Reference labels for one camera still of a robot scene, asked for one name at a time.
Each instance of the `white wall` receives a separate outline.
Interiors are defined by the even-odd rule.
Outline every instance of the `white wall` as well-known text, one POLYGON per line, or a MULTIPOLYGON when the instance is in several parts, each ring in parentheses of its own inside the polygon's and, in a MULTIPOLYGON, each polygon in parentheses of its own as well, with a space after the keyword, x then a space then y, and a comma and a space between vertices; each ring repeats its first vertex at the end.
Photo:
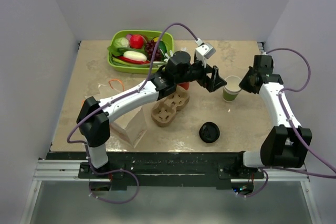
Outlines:
MULTIPOLYGON (((288 94, 289 103, 304 127, 313 133, 311 147, 336 166, 336 0, 290 0, 267 39, 267 48, 291 47, 311 64, 311 82, 300 94, 288 94)), ((307 76, 299 57, 273 53, 277 72, 289 87, 301 86, 307 76)), ((312 155, 306 165, 310 172, 332 174, 312 155)), ((336 181, 311 177, 313 194, 323 223, 336 218, 336 181)))
POLYGON ((0 0, 0 223, 18 223, 76 53, 55 0, 0 0))
MULTIPOLYGON (((161 30, 182 22, 203 39, 264 41, 289 0, 57 0, 80 39, 111 39, 128 28, 161 30)), ((191 39, 172 28, 177 39, 191 39)))

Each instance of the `cardboard cup holder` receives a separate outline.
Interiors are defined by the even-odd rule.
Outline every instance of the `cardboard cup holder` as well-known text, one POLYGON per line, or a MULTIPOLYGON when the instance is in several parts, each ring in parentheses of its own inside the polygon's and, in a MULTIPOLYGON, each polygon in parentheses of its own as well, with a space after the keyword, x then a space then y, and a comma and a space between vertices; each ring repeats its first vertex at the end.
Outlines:
POLYGON ((167 127, 174 120, 176 112, 182 110, 188 102, 188 92, 184 88, 177 86, 174 93, 154 105, 151 117, 159 127, 167 127))

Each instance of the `brown paper bag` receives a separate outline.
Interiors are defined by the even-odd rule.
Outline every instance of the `brown paper bag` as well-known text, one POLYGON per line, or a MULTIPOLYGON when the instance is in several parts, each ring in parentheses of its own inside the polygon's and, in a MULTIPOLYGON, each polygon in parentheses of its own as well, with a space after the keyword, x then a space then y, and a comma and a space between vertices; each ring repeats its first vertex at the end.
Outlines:
MULTIPOLYGON (((99 84, 99 94, 93 95, 96 100, 112 97, 120 91, 110 86, 99 84)), ((147 131, 147 124, 142 107, 138 107, 110 123, 110 133, 133 148, 140 142, 147 131)))

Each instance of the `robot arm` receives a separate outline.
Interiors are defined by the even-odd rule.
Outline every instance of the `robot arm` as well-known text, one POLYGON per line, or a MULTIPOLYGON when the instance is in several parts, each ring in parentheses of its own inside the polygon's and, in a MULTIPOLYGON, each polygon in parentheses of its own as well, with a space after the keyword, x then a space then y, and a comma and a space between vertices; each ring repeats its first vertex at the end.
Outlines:
MULTIPOLYGON (((262 97, 272 120, 273 128, 258 152, 244 152, 246 167, 281 166, 299 168, 303 165, 307 149, 301 144, 290 126, 279 101, 278 93, 284 88, 281 76, 273 74, 274 63, 270 55, 256 55, 253 67, 239 86, 262 97)), ((312 139, 310 129, 301 127, 289 107, 285 94, 281 95, 295 128, 309 145, 312 139)))
MULTIPOLYGON (((105 142, 110 137, 109 125, 111 122, 139 106, 160 100, 174 93, 177 84, 180 83, 197 81, 209 92, 226 85, 226 82, 218 74, 218 68, 216 66, 210 67, 206 63, 215 49, 210 44, 204 44, 200 39, 196 43, 198 47, 195 50, 193 64, 190 63, 191 58, 187 52, 177 51, 168 60, 166 66, 162 66, 149 77, 141 90, 110 104, 80 126, 79 130, 88 142, 91 162, 99 172, 110 170, 105 142)), ((138 90, 142 84, 143 82, 130 90, 100 101, 96 101, 94 97, 89 97, 82 106, 77 123, 92 111, 115 98, 121 97, 132 90, 138 90)))

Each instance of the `green plastic basket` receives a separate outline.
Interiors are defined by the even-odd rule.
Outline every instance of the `green plastic basket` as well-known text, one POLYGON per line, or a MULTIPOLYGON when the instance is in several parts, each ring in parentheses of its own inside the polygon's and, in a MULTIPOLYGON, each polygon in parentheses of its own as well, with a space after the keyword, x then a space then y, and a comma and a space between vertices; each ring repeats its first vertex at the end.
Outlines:
MULTIPOLYGON (((148 68, 137 68, 137 67, 130 67, 130 66, 120 66, 116 65, 112 61, 112 54, 115 56, 121 55, 120 52, 117 51, 117 49, 113 46, 113 42, 118 39, 118 38, 123 38, 127 34, 140 34, 143 36, 146 36, 148 39, 153 39, 155 37, 160 36, 161 32, 160 31, 147 31, 147 30, 122 30, 117 32, 111 42, 111 52, 108 55, 107 61, 108 63, 118 72, 124 72, 124 73, 143 73, 146 74, 149 71, 148 68)), ((174 52, 174 39, 173 36, 169 33, 165 33, 162 37, 162 41, 164 42, 167 52, 172 50, 174 52)), ((159 68, 153 67, 152 68, 152 73, 155 73, 159 68)))

